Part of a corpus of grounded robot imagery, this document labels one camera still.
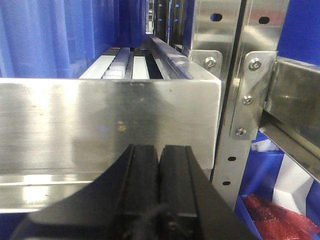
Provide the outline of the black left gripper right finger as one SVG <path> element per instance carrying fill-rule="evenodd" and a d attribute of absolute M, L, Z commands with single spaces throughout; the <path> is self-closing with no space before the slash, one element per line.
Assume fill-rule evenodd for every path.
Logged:
<path fill-rule="evenodd" d="M 190 146 L 166 145 L 159 163 L 161 240 L 255 240 L 211 185 Z"/>

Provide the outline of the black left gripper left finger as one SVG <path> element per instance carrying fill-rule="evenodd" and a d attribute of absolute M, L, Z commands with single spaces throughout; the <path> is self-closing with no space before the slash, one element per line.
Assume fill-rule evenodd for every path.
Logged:
<path fill-rule="evenodd" d="M 158 203 L 158 157 L 152 145 L 130 144 L 98 178 L 74 194 L 29 213 L 12 240 L 120 239 Z"/>

